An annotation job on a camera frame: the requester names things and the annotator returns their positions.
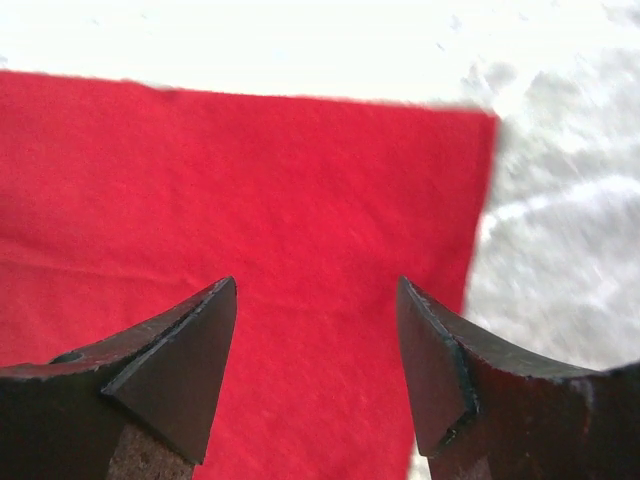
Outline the dark red t shirt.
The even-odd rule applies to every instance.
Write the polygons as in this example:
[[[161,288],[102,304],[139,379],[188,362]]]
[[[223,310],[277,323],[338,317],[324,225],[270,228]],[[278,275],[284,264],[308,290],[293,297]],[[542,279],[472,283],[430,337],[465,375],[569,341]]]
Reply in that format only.
[[[198,477],[403,479],[397,281],[461,307],[497,124],[5,72],[1,361],[46,361],[232,276]]]

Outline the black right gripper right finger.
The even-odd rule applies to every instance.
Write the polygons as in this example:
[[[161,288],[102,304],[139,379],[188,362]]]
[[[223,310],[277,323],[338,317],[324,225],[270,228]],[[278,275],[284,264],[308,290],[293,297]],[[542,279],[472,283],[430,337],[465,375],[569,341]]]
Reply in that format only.
[[[635,479],[639,366],[594,371],[512,344],[401,278],[397,330],[435,479]]]

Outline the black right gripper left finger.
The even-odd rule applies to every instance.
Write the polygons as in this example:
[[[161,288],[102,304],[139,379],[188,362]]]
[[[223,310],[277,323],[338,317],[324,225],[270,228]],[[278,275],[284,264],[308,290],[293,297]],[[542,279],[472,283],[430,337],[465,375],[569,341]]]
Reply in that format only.
[[[224,278],[46,364],[1,371],[5,479],[189,479],[205,459],[236,320]]]

